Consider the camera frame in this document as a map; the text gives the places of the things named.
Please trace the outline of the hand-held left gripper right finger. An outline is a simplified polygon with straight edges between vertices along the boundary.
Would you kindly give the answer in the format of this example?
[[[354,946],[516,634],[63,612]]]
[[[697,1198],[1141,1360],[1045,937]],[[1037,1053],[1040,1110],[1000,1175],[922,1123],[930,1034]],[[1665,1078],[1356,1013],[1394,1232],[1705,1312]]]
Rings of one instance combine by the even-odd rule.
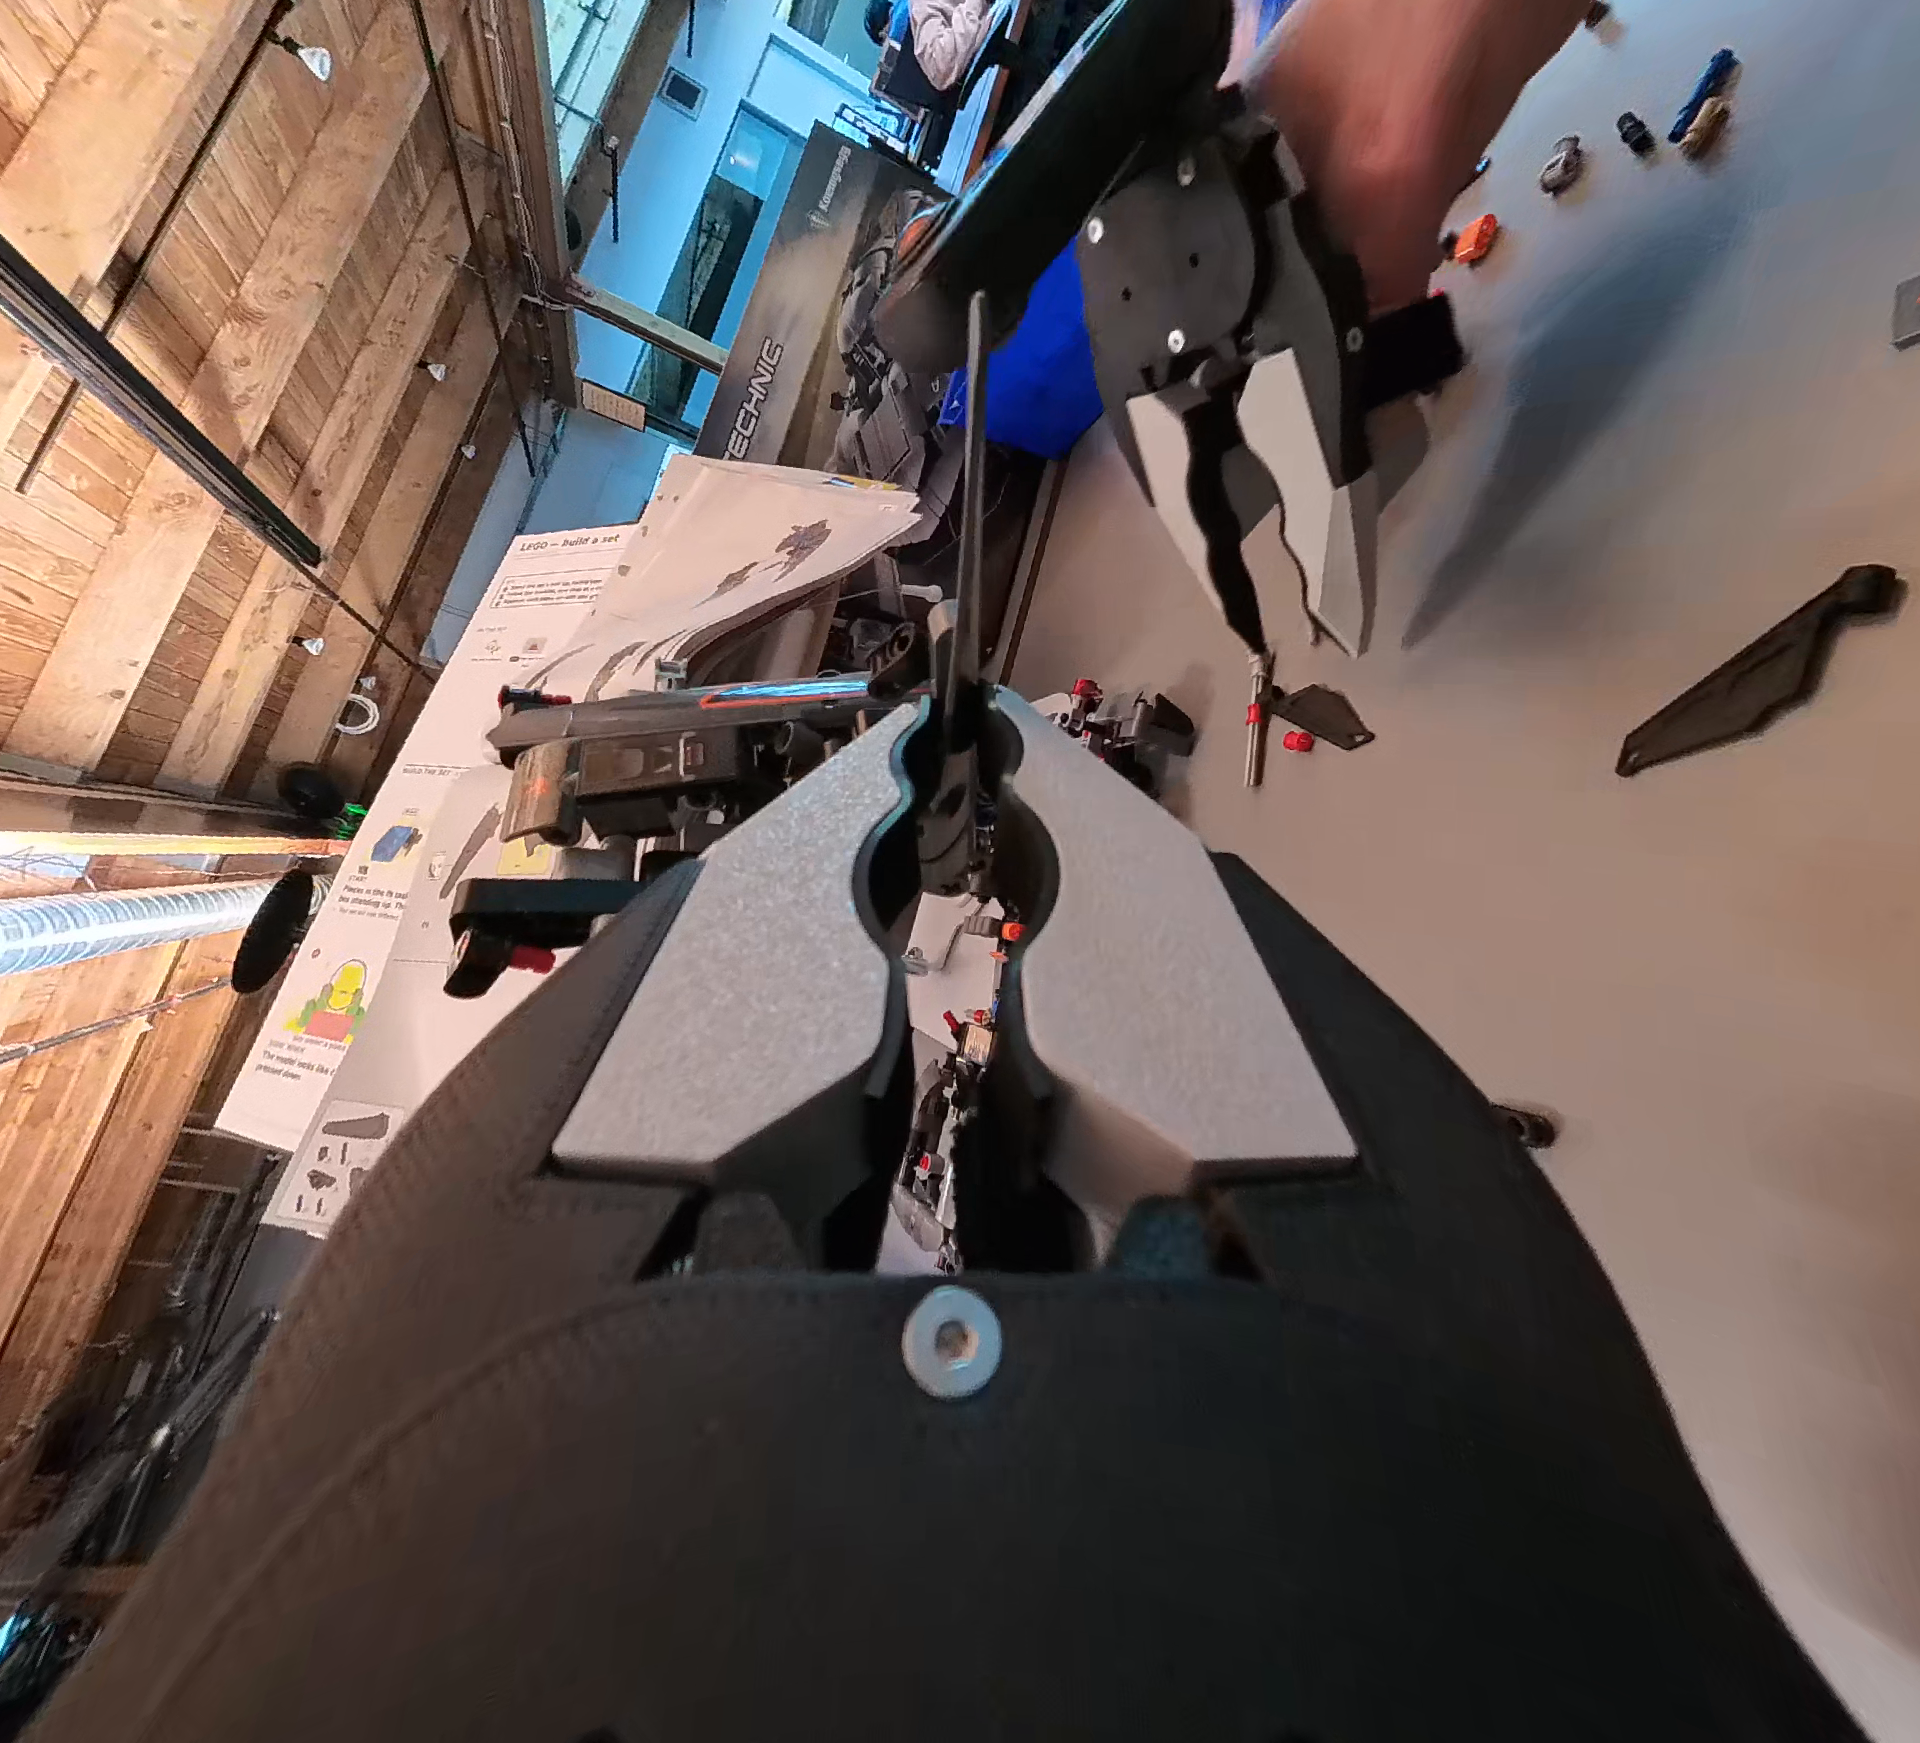
[[[994,890],[1021,920],[979,1103],[979,1269],[1096,1264],[1141,1203],[1358,1164],[1206,841],[994,693]]]

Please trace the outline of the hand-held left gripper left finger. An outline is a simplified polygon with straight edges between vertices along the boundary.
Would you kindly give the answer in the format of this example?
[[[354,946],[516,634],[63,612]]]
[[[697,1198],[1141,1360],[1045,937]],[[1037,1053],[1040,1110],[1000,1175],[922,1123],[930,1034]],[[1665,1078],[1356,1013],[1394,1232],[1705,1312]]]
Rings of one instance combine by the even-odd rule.
[[[907,1049],[925,699],[705,853],[550,1158],[566,1177],[762,1193],[799,1237],[874,1175]]]

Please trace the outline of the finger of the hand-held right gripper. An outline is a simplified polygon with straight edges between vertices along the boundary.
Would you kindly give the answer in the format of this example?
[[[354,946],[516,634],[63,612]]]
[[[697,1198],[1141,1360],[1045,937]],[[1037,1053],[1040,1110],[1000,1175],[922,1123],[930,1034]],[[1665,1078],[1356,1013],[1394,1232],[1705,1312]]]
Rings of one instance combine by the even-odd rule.
[[[1375,475],[1333,479],[1295,353],[1254,364],[1237,401],[1237,426],[1278,492],[1278,535],[1295,565],[1306,618],[1340,651],[1362,658],[1378,584]]]
[[[1150,506],[1206,597],[1254,651],[1267,651],[1244,542],[1278,518],[1278,484],[1241,440],[1229,392],[1195,380],[1128,402],[1128,430]]]

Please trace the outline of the long black lego panel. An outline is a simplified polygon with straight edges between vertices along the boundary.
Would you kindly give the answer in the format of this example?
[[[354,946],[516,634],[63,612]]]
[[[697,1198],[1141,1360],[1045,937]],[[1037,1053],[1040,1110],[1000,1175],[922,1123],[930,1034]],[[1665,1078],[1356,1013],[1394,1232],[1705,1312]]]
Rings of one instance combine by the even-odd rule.
[[[944,894],[963,884],[976,857],[976,755],[983,724],[979,612],[983,612],[983,479],[988,479],[988,353],[994,295],[970,302],[970,425],[963,425],[963,523],[957,552],[957,592],[944,677],[944,772],[930,821],[930,882]]]

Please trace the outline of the grey black lego subassembly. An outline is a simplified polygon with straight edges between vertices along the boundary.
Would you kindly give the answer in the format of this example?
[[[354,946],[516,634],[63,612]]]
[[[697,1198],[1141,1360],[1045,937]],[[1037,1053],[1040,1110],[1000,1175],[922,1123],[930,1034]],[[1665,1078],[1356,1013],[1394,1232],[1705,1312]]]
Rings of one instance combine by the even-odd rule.
[[[720,684],[643,693],[618,699],[550,699],[534,689],[505,693],[494,724],[494,753],[512,772],[497,818],[504,841],[538,840],[575,851],[580,834],[600,841],[675,840],[666,876],[654,857],[626,857],[613,876],[477,876],[460,884],[451,904],[447,996],[483,999],[516,967],[555,974],[563,953],[577,987],[559,987],[527,1025],[580,1032],[577,1049],[599,1058],[638,992],[668,920],[675,917],[705,853],[767,812],[811,772],[845,753],[893,709],[925,699],[925,733],[911,743],[917,791],[922,894],[930,882],[930,821],[944,772],[944,680],[878,684],[874,677],[832,677],[796,684]],[[998,796],[976,776],[976,857],[962,894],[994,890]]]

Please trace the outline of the scattered loose lego pieces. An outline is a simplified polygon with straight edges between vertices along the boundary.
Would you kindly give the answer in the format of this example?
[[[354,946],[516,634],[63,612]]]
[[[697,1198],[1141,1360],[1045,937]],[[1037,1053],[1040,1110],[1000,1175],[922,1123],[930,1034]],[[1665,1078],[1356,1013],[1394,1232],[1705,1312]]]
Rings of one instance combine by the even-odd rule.
[[[1487,738],[1470,778],[1436,784],[1448,872],[1497,894],[1506,949],[1573,941],[1549,841],[1589,840],[1620,738],[1726,662],[1738,547],[1755,511],[1706,511],[1711,440],[1736,425],[1731,348],[1747,282],[1736,266],[1763,204],[1792,182],[1792,73],[1784,44],[1724,67],[1718,125],[1694,154],[1647,160],[1580,137],[1584,182],[1532,193],[1524,169],[1570,168],[1545,119],[1606,119],[1626,91],[1677,91],[1665,54],[1573,58],[1497,147],[1487,177],[1427,244],[1427,290],[1456,295],[1478,353],[1436,402],[1432,486],[1404,511],[1378,662],[1352,668],[1362,702],[1393,693],[1436,738]]]

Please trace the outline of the dark lego set box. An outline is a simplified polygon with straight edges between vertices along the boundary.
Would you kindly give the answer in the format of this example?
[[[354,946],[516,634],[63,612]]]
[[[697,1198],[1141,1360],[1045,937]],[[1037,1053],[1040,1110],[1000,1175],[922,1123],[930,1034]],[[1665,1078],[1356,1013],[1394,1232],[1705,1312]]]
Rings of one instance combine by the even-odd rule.
[[[915,168],[813,125],[717,380],[697,453],[865,479],[944,513],[949,367],[915,367],[878,306],[949,198]]]

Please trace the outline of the dark grey lego wing panel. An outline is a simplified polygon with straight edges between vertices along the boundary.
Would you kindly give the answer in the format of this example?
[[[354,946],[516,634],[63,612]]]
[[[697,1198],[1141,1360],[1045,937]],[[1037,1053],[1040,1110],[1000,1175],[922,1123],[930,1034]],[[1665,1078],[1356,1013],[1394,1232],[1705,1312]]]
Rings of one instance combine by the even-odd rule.
[[[1763,737],[1818,693],[1840,627],[1885,622],[1902,602],[1904,576],[1892,565],[1840,571],[1836,580],[1636,724],[1620,743],[1618,776],[1636,778]]]

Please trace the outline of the person's right hand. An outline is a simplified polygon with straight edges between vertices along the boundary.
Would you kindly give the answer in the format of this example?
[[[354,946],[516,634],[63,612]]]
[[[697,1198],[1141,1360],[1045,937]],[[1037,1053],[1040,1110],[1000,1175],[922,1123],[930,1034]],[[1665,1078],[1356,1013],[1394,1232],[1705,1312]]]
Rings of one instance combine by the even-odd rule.
[[[1375,316],[1427,295],[1443,216],[1497,119],[1481,116],[1474,53],[1281,23],[1254,102],[1283,133],[1310,198],[1366,284]]]

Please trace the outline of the blue plastic bin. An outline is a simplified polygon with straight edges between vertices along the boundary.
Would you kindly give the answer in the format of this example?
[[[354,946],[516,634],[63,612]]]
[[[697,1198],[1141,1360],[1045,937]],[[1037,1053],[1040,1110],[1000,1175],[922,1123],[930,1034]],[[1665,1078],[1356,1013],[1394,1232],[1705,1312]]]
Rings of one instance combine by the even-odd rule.
[[[1202,82],[1237,82],[1294,0],[1113,0],[1021,106],[925,243],[937,302],[988,290],[988,440],[1066,457],[1103,417],[1077,235]]]

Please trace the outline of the white instruction sheet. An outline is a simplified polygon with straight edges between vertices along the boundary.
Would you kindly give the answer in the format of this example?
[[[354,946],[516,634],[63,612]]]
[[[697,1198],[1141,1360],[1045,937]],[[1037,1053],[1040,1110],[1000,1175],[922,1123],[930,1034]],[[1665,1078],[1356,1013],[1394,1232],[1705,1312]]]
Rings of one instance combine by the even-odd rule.
[[[327,1237],[425,1099],[485,1034],[497,999],[463,1025],[466,1006],[442,996],[442,974],[455,890],[504,853],[497,693],[587,693],[587,677],[559,666],[604,584],[654,550],[649,530],[658,523],[522,539],[466,622],[215,1120],[284,1156],[264,1226]]]

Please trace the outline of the silver air duct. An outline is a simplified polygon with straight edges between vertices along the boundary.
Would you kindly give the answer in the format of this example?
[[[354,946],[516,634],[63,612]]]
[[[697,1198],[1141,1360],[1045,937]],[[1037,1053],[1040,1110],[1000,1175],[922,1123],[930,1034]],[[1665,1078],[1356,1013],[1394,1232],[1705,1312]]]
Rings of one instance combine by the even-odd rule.
[[[276,876],[10,899],[6,975],[246,932],[273,890]]]

